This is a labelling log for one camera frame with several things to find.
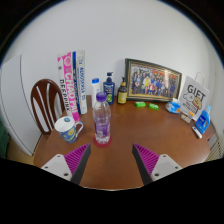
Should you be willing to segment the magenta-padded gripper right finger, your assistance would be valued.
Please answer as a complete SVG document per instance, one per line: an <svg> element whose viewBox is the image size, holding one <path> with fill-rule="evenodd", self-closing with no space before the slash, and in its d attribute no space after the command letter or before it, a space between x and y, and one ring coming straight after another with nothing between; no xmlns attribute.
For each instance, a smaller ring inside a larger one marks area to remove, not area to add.
<svg viewBox="0 0 224 224"><path fill-rule="evenodd" d="M135 157L144 185L182 169L182 167L167 154L158 155L138 144L133 145L132 154Z"/></svg>

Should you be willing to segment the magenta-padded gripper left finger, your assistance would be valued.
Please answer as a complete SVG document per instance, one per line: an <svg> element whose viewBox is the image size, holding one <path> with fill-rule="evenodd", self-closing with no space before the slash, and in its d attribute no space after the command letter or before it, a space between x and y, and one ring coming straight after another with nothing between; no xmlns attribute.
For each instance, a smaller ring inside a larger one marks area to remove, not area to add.
<svg viewBox="0 0 224 224"><path fill-rule="evenodd" d="M91 145L85 144L66 155L56 154L42 169L79 185L90 154Z"/></svg>

